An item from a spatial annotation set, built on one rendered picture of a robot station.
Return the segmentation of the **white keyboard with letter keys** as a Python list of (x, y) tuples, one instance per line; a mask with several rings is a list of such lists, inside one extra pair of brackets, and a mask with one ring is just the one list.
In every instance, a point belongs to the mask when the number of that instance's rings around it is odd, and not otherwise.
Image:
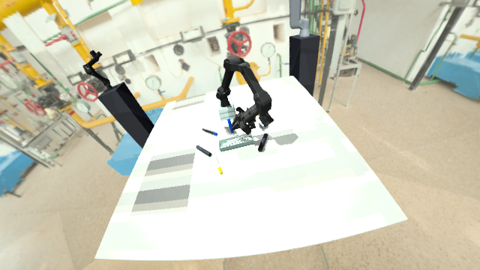
[(229, 149), (234, 149), (234, 148), (254, 144), (254, 139), (253, 139), (252, 133), (248, 135), (245, 133), (242, 135), (218, 140), (218, 144), (219, 144), (219, 150), (220, 152), (222, 152)]

